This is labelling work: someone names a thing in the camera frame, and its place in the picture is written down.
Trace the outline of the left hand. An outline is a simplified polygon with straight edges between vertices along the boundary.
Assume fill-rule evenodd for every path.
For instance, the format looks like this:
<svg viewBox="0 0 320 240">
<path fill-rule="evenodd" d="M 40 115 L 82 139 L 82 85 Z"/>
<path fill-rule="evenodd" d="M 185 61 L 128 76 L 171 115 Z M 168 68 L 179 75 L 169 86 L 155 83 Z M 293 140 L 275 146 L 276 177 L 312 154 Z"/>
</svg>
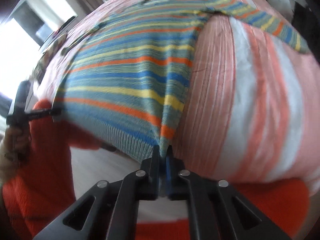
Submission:
<svg viewBox="0 0 320 240">
<path fill-rule="evenodd" d="M 16 176 L 31 141 L 30 126 L 10 126 L 1 140 L 1 185 Z"/>
</svg>

